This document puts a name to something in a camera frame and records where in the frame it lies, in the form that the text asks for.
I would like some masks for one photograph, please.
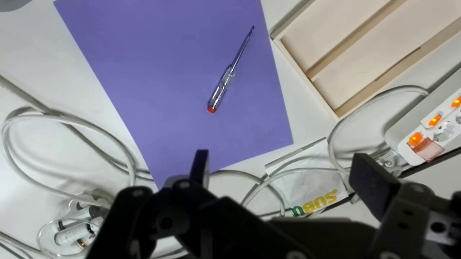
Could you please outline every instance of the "purple paper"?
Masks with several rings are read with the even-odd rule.
[[[57,11],[161,186],[195,149],[210,169],[292,143],[259,0],[59,0]],[[244,34],[216,113],[206,103]]]

